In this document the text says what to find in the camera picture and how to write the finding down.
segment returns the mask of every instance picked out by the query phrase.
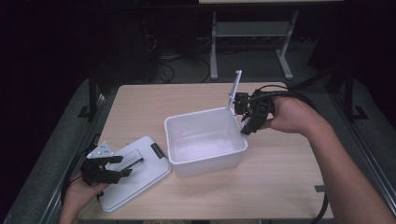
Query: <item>dark background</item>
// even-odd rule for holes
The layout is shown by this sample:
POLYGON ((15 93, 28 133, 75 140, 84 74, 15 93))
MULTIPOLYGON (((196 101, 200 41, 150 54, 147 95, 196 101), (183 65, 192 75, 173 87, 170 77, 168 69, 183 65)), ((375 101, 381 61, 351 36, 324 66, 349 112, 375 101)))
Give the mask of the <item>dark background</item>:
MULTIPOLYGON (((142 32, 156 35, 160 45, 183 54, 194 53, 191 46, 196 36, 210 35, 206 29, 211 13, 162 12, 154 14, 155 24, 142 26, 145 12, 109 10, 98 7, 100 2, 96 1, 82 3, 0 3, 0 220, 4 220, 83 80, 95 73, 102 91, 108 91, 121 83, 153 79, 158 55, 146 51, 148 43, 142 32)), ((297 25, 293 38, 318 38, 323 33, 310 65, 324 70, 340 59, 347 61, 354 76, 368 87, 396 126, 394 8, 373 0, 346 1, 324 14, 307 10, 299 17, 304 26, 297 25)))

